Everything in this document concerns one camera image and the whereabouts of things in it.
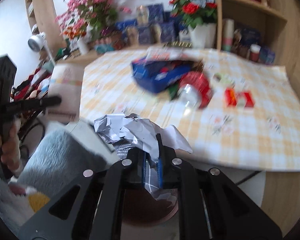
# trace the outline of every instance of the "floor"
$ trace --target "floor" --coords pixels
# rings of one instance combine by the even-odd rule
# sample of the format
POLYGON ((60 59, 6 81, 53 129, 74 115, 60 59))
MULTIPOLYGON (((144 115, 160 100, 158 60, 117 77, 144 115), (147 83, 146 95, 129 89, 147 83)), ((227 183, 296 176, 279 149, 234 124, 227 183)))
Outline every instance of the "floor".
MULTIPOLYGON (((70 123, 63 125, 58 122, 50 122, 45 119, 44 116, 39 116, 39 119, 46 126, 46 135, 57 129, 68 130, 77 141, 91 151, 102 152, 108 163, 115 163, 118 158, 114 152, 114 149, 104 145, 101 141, 98 141, 94 131, 83 121, 79 123, 70 123)), ((37 145, 39 144, 42 135, 42 128, 40 126, 35 127, 29 135, 26 137, 24 144, 26 144, 32 154, 37 145)), ((208 170, 215 165, 209 165, 206 163, 192 163, 195 168, 208 170)), ((218 167, 224 174, 226 174, 233 182, 238 182, 245 178, 252 171, 239 170, 228 167, 218 167)), ((246 193, 258 206, 261 206, 263 192, 265 188, 266 173, 261 172, 252 179, 244 182, 240 185, 240 189, 246 193)), ((177 240, 179 239, 178 231, 178 213, 165 223, 149 228, 138 228, 127 224, 122 225, 121 239, 122 240, 134 240, 140 239, 142 235, 143 240, 157 239, 157 240, 177 240)))

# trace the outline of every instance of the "yellow and white checkered tablecloth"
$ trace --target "yellow and white checkered tablecloth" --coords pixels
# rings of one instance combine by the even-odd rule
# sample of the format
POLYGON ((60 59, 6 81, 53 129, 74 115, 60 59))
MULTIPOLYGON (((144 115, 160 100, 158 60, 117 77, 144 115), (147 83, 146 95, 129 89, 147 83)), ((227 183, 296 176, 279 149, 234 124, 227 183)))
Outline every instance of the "yellow and white checkered tablecloth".
POLYGON ((131 61, 146 50, 106 53, 85 69, 80 116, 90 121, 104 114, 136 113, 167 127, 175 125, 200 162, 267 171, 300 171, 300 102, 285 67, 266 67, 215 50, 191 50, 208 76, 228 74, 248 88, 255 107, 226 107, 223 91, 208 107, 184 115, 184 107, 165 93, 153 96, 132 78, 131 61))

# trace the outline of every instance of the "barcode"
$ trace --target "barcode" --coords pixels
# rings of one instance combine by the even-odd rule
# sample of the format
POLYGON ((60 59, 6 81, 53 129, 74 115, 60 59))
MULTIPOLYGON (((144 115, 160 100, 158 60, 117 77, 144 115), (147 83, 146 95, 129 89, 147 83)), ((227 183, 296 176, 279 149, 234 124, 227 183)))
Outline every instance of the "barcode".
POLYGON ((69 112, 62 112, 54 109, 48 109, 48 114, 53 114, 53 115, 61 115, 63 117, 68 117, 70 120, 74 120, 77 116, 77 113, 69 113, 69 112))

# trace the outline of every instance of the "white vase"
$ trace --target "white vase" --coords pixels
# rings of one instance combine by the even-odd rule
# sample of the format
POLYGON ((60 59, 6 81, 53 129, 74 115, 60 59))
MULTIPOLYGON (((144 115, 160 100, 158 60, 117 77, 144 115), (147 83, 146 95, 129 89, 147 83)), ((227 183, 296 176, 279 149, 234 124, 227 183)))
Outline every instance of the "white vase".
POLYGON ((89 47, 83 38, 78 39, 77 46, 81 55, 87 54, 89 52, 89 47))
POLYGON ((210 49, 214 46, 217 31, 216 23, 197 25, 194 29, 189 26, 188 30, 194 49, 210 49))

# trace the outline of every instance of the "silver screw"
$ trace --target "silver screw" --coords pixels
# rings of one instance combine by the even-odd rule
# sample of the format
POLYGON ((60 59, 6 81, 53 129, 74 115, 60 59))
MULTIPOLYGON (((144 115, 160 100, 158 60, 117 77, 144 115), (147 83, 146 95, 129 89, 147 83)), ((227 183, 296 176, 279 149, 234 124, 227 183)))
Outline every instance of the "silver screw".
POLYGON ((218 176, 218 175, 220 174, 220 170, 217 169, 217 168, 212 168, 212 169, 210 170, 210 173, 211 173, 212 175, 218 176))
POLYGON ((180 165, 180 164, 182 163, 182 160, 179 159, 179 158, 174 158, 174 159, 172 160, 172 163, 173 163, 174 165, 180 165))
POLYGON ((85 170, 83 172, 83 175, 88 178, 88 177, 91 177, 93 175, 93 171, 92 170, 85 170))
POLYGON ((132 161, 130 159, 124 159, 121 163, 123 166, 129 166, 132 164, 132 161))

